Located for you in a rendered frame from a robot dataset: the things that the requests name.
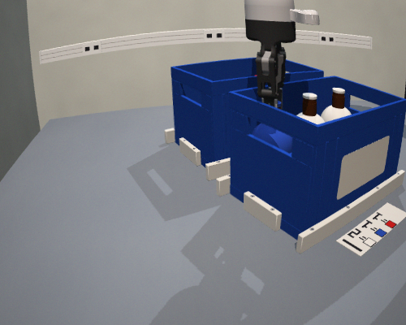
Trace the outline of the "blue labelled bottle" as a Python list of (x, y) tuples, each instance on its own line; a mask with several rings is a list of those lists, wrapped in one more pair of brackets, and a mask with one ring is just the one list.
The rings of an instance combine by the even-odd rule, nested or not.
[(287, 153), (292, 152), (292, 137), (279, 132), (273, 128), (270, 128), (269, 126), (260, 123), (257, 125), (254, 129), (252, 134), (253, 136), (266, 141), (281, 150), (286, 151)]

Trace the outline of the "blue plastic crate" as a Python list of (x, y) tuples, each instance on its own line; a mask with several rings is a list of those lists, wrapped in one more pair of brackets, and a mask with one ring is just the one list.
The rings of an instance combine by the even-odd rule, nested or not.
[[(320, 124), (297, 116), (303, 93), (317, 95), (321, 116), (333, 88), (345, 90), (351, 115)], [(404, 121), (389, 93), (337, 76), (286, 82), (282, 89), (282, 110), (263, 103), (257, 87), (228, 92), (230, 194), (244, 203), (250, 192), (274, 207), (282, 213), (280, 229), (298, 240), (396, 174)], [(352, 109), (351, 95), (380, 106)], [(291, 154), (251, 135), (260, 123), (292, 137)]]
[[(285, 68), (283, 83), (311, 79), (300, 63)], [(183, 137), (199, 149), (202, 166), (230, 157), (228, 92), (257, 87), (256, 74), (256, 58), (171, 67), (175, 143)]]

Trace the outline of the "white paper pick list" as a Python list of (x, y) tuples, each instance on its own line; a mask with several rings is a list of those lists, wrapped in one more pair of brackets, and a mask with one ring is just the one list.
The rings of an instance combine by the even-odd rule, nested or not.
[(405, 218), (406, 212), (387, 203), (336, 242), (361, 257)]

